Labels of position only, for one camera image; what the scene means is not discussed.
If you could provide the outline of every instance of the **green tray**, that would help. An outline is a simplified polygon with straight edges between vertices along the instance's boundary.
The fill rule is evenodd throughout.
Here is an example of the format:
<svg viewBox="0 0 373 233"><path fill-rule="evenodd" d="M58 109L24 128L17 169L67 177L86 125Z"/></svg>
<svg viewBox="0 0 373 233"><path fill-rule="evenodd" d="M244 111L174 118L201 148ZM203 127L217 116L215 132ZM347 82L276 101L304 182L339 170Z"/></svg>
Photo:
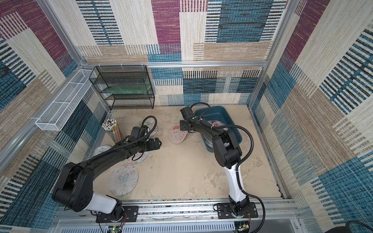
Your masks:
<svg viewBox="0 0 373 233"><path fill-rule="evenodd" d="M110 87L106 93L111 94L147 94L151 85L121 84Z"/></svg>

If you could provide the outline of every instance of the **black mounting plate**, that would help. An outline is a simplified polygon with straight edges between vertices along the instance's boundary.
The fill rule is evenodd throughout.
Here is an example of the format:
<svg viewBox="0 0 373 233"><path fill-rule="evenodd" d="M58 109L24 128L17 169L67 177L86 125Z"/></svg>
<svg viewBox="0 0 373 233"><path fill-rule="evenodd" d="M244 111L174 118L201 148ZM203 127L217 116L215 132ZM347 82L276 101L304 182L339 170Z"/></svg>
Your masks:
<svg viewBox="0 0 373 233"><path fill-rule="evenodd" d="M133 206L123 206L124 212L123 217L125 217L125 213L127 214L126 223L133 223L136 222L137 213L139 207L137 205ZM110 219L108 219L105 214L98 213L96 218L96 223L112 223Z"/></svg>
<svg viewBox="0 0 373 233"><path fill-rule="evenodd" d="M219 219L236 218L232 215L231 208L229 207L229 202L215 204L214 210L217 212ZM251 218L258 217L258 210L256 209L254 202L250 202L250 205L247 208L247 212L249 212ZM242 218L249 218L247 212L244 214Z"/></svg>

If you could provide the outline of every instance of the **patterned wall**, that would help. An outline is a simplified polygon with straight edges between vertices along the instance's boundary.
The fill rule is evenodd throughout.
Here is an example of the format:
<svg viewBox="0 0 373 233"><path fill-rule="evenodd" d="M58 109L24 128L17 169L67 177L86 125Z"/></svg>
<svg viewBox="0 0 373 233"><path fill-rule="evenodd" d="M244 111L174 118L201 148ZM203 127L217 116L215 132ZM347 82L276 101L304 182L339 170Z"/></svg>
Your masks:
<svg viewBox="0 0 373 233"><path fill-rule="evenodd" d="M0 0L0 150L76 68L35 0Z"/></svg>
<svg viewBox="0 0 373 233"><path fill-rule="evenodd" d="M266 59L286 0L49 0L87 62Z"/></svg>
<svg viewBox="0 0 373 233"><path fill-rule="evenodd" d="M370 0L301 0L253 106L309 232L373 226L372 12Z"/></svg>
<svg viewBox="0 0 373 233"><path fill-rule="evenodd" d="M46 232L49 228L59 206L51 192L62 167L88 158L106 117L92 88L60 132L38 129L1 174L1 232Z"/></svg>
<svg viewBox="0 0 373 233"><path fill-rule="evenodd" d="M148 68L156 106L248 104L261 67Z"/></svg>

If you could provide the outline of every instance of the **white robotic arm segment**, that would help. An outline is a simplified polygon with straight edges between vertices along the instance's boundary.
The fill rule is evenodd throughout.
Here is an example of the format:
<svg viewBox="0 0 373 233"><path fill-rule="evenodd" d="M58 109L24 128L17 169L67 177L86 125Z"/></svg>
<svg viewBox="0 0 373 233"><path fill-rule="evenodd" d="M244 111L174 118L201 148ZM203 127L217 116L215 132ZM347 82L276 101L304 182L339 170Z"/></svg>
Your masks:
<svg viewBox="0 0 373 233"><path fill-rule="evenodd" d="M236 166L237 164L234 164L231 169L228 169L227 167L224 167L225 174L228 178L228 184L229 184L229 196L235 201L240 202L243 201L246 198L246 195L239 189L237 177L236 177ZM241 176L241 168L238 167L238 173L239 173L239 180L240 183L242 182L242 176Z"/></svg>
<svg viewBox="0 0 373 233"><path fill-rule="evenodd" d="M92 199L83 210L91 210L109 214L114 210L116 199L93 192Z"/></svg>

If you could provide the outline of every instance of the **black robotic arm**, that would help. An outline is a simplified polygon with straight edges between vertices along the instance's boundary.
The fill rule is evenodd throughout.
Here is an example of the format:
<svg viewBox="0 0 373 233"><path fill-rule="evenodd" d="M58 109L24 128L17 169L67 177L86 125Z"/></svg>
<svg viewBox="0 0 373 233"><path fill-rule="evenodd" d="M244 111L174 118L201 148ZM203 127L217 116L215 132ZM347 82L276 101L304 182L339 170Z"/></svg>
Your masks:
<svg viewBox="0 0 373 233"><path fill-rule="evenodd" d="M148 131L144 122L148 118L154 118L153 129ZM157 119L153 116L146 117L141 127L134 127L131 135L116 143L111 149L93 158L75 163L67 163L60 173L52 193L52 199L75 212L91 210L105 215L113 222L119 221L124 212L122 202L109 196L93 192L93 181L105 170L114 164L128 159L138 152L159 149L162 142L158 138L149 136L157 125Z"/></svg>
<svg viewBox="0 0 373 233"><path fill-rule="evenodd" d="M204 104L207 105L209 108L203 112L200 116L196 116L193 111L192 107L196 104ZM258 232L265 220L265 209L264 204L261 199L257 196L251 195L245 191L242 184L242 177L240 171L240 165L244 162L252 153L254 148L254 141L253 137L251 136L250 132L243 128L242 126L238 125L224 125L215 127L211 125L208 121L203 118L203 114L208 112L210 109L210 105L198 102L193 104L192 106L187 106L180 110L181 115L183 116L184 120L180 121L180 130L182 131L196 131L201 133L202 135L206 136L207 138L212 140L214 153L216 161L219 163L220 166L224 167L228 178L229 184L229 201L230 201L230 209L232 215L236 218L242 217L250 207L253 205L253 202L250 202L249 197L254 197L259 200L260 204L263 208L263 216L262 221L259 227L253 231L253 233ZM235 127L243 130L250 138L250 149L246 156L241 159L242 151L238 145L236 136L234 135L233 131L231 130L223 130L223 128L230 128Z"/></svg>

